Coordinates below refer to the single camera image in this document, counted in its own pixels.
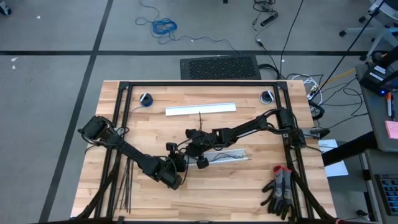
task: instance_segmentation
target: blue cable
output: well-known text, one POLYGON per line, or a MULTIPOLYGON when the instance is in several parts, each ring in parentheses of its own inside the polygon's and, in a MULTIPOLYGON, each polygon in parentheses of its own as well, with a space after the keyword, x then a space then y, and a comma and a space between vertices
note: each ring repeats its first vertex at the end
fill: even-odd
POLYGON ((153 38, 156 38, 156 39, 157 39, 157 42, 158 42, 159 44, 163 45, 163 44, 169 43, 170 41, 179 41, 179 40, 183 39, 184 37, 188 37, 188 38, 191 39, 191 40, 209 39, 209 40, 213 41, 214 43, 225 41, 225 42, 228 43, 228 45, 229 45, 234 51, 236 51, 238 54, 240 54, 238 50, 236 50, 234 47, 232 47, 231 43, 230 43, 229 40, 227 40, 227 39, 213 40, 212 38, 207 37, 207 36, 194 38, 194 37, 190 37, 190 36, 188 36, 188 35, 183 35, 183 36, 181 36, 181 37, 179 37, 179 38, 175 38, 174 32, 177 30, 177 27, 178 27, 178 26, 177 26, 177 24, 176 24, 173 20, 171 20, 171 19, 169 19, 169 18, 163 18, 163 19, 161 19, 161 20, 158 20, 158 18, 160 17, 160 11, 159 11, 156 7, 153 7, 153 6, 146 6, 146 5, 144 5, 144 4, 141 2, 141 0, 138 0, 138 2, 139 2, 139 4, 140 4, 141 6, 144 6, 144 7, 151 8, 151 9, 155 9, 155 10, 156 10, 157 15, 156 15, 156 17, 155 17, 155 19, 154 19, 153 21, 149 21, 149 20, 146 19, 145 17, 140 16, 140 17, 137 17, 135 23, 136 23, 137 25, 139 25, 139 26, 143 26, 143 25, 146 25, 146 24, 151 24, 152 27, 151 27, 151 29, 150 29, 150 34, 151 34, 151 36, 152 36, 153 38), (168 38, 168 40, 163 41, 163 42, 160 41, 161 39, 164 39, 164 38, 166 38, 166 39, 168 38))

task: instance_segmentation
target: work glove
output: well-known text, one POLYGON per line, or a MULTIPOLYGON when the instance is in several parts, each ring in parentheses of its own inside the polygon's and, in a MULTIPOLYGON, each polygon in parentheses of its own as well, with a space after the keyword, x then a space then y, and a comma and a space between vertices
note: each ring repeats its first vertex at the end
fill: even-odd
POLYGON ((282 213, 283 203, 283 180, 284 180, 284 168, 282 166, 274 167, 275 179, 269 182, 263 189, 262 192, 268 192, 272 190, 267 200, 261 202, 261 206, 268 205, 268 213, 280 215, 282 213))
POLYGON ((295 220, 295 211, 294 211, 294 207, 293 207, 293 201, 292 201, 292 198, 290 197, 290 193, 292 191, 291 174, 292 174, 292 171, 290 169, 284 167, 284 201, 282 203, 282 215, 280 216, 280 218, 282 220, 285 220, 286 215, 288 214, 290 208, 292 211, 292 215, 290 216, 290 219, 295 220))

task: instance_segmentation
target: black floor stripe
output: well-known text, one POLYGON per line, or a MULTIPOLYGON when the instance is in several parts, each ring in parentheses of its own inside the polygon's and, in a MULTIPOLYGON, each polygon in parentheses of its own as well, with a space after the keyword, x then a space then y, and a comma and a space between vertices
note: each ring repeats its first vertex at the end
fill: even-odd
MULTIPOLYGON (((241 50, 242 55, 264 55, 262 50, 241 50)), ((270 55, 281 55, 281 50, 269 50, 270 55)), ((288 56, 362 56, 367 51, 286 50, 288 56)), ((27 56, 189 56, 189 55, 237 55, 233 50, 3 50, 0 55, 27 56)))
MULTIPOLYGON (((92 53, 97 53, 100 48, 102 36, 104 34, 105 26, 108 21, 109 13, 111 11, 113 4, 113 0, 108 0, 106 4, 106 8, 104 11, 103 18, 101 20, 101 25, 99 26, 99 30, 94 42, 92 53)), ((49 220, 49 216, 51 213, 51 209, 55 200, 55 196, 57 195, 57 190, 59 183, 61 181, 61 176, 63 172, 63 168, 65 167, 65 163, 67 161, 70 144, 72 143, 72 138, 76 130, 77 121, 79 118, 81 106, 83 105, 83 100, 86 95, 86 90, 88 83, 90 81, 91 73, 94 68, 96 60, 96 55, 91 54, 91 57, 88 61, 87 69, 83 77, 83 81, 81 82, 79 94, 76 99, 75 107, 73 109, 72 117, 70 118, 69 127, 67 129, 67 133, 65 135, 65 139, 62 144, 60 156, 58 158, 57 165, 55 166, 54 175, 51 180, 49 191, 47 192, 47 196, 45 198, 45 202, 43 205, 42 213, 40 214, 39 223, 47 222, 49 220)))

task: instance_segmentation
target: aluminum frame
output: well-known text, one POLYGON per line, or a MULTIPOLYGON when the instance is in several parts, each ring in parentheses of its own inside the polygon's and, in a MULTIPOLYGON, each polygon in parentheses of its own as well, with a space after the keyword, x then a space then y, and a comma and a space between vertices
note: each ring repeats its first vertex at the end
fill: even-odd
MULTIPOLYGON (((124 105, 124 113, 123 113, 123 119, 122 119, 122 126, 121 128, 125 128, 127 124, 127 119, 128 119, 128 114, 129 114, 129 107, 130 107, 130 102, 131 102, 131 95, 132 95, 132 89, 134 86, 266 86, 266 87, 272 87, 274 94, 275 94, 275 102, 277 105, 277 109, 282 107, 282 102, 279 94, 279 90, 283 91, 284 94, 284 100, 285 100, 285 105, 288 110, 292 109, 291 103, 290 103, 290 98, 289 98, 289 90, 287 87, 286 82, 261 82, 261 81, 248 81, 245 82, 244 80, 242 81, 134 81, 134 82, 120 82, 119 87, 118 87, 118 95, 116 98, 116 104, 114 108, 114 114, 113 114, 113 120, 112 122, 116 125, 118 122, 118 114, 119 114, 119 109, 121 106, 121 98, 123 95, 123 91, 127 90, 127 96, 126 96, 126 103, 124 105)), ((286 157, 286 162, 287 162, 287 167, 289 169, 292 169, 294 167, 293 161, 292 161, 292 156, 290 154, 290 144, 289 144, 289 137, 288 135, 284 134, 282 135, 282 140, 284 143, 284 150, 285 150, 285 157, 286 157)), ((298 164, 298 172, 301 176, 301 178, 304 180, 305 185, 308 186, 307 184, 307 178, 305 176, 305 169, 304 169, 304 164, 302 160, 302 155, 300 149, 295 149, 295 154, 297 157, 297 164, 298 164)), ((114 166, 117 166, 117 170, 119 173, 119 166, 120 166, 120 160, 121 160, 121 153, 117 152, 114 166)), ((106 155, 105 155, 105 160, 104 160, 104 168, 103 172, 101 175, 101 183, 104 182, 105 178, 107 177, 108 171, 109 171, 109 164, 111 161, 111 149, 107 149, 106 155)), ((114 215, 114 200, 115 200, 115 195, 116 195, 116 185, 118 182, 118 178, 113 179, 113 182, 111 184, 111 190, 109 193, 109 201, 108 201, 108 206, 106 209, 106 218, 113 218, 114 215)), ((293 198, 293 203, 294 203, 294 208, 295 212, 297 215, 297 219, 301 219, 302 217, 302 212, 300 209, 300 200, 299 200, 299 195, 297 191, 297 185, 292 184, 292 198, 293 198)), ((313 210, 312 207, 308 201, 308 199, 305 199, 305 204, 306 204, 306 209, 307 209, 307 214, 309 218, 314 218, 313 216, 313 210)), ((99 218, 101 215, 101 209, 103 205, 103 199, 101 199, 95 209, 95 218, 99 218)), ((161 224, 167 224, 169 222, 162 222, 162 221, 123 221, 123 223, 161 223, 161 224)), ((178 222, 180 224, 183 223, 198 223, 198 222, 178 222)), ((222 223, 254 223, 254 222, 222 222, 222 223)), ((287 223, 287 222, 255 222, 255 223, 287 223)))

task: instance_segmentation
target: wooden tabletop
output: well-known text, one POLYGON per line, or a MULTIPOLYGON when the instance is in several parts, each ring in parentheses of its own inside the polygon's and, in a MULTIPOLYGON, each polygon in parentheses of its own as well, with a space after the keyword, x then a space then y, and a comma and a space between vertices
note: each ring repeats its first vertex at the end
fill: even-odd
MULTIPOLYGON (((287 81, 287 84, 298 125, 301 128, 313 127, 303 82, 287 81)), ((112 119, 118 85, 118 81, 103 83, 96 115, 112 119)), ((233 128, 269 109, 276 108, 275 103, 265 105, 259 101, 259 94, 264 91, 263 88, 266 87, 135 86, 132 90, 130 111, 140 106, 139 97, 145 92, 153 96, 154 103, 148 108, 139 108, 130 114, 127 122, 130 132, 126 134, 125 140, 143 153, 166 156, 165 143, 180 143, 186 140, 185 129, 198 129, 200 126, 197 114, 166 117, 166 107, 235 102, 234 112, 208 113, 201 116, 203 130, 206 132, 213 128, 233 128)), ((275 118, 270 118, 269 122, 277 126, 275 118)), ((318 147, 314 139, 307 139, 307 144, 318 147)), ((280 217, 268 214, 267 205, 261 207, 260 203, 268 197, 261 189, 274 179, 272 168, 278 164, 285 166, 282 137, 267 131, 258 132, 238 140, 236 144, 224 150, 229 149, 246 149, 249 160, 214 164, 202 170, 190 166, 187 181, 178 190, 168 189, 165 184, 153 181, 134 164, 131 213, 119 209, 120 197, 114 217, 122 215, 126 220, 279 221, 280 217)), ((105 151, 103 147, 94 147, 86 153, 71 216, 82 212, 97 192, 105 151)), ((302 157, 310 190, 326 211, 335 216, 321 154, 305 148, 302 149, 302 157)), ((125 165, 126 158, 123 157, 119 182, 125 165)), ((301 191, 299 192, 303 216, 306 217, 304 199, 301 191)), ((105 196, 103 213, 106 211, 107 200, 105 196)))

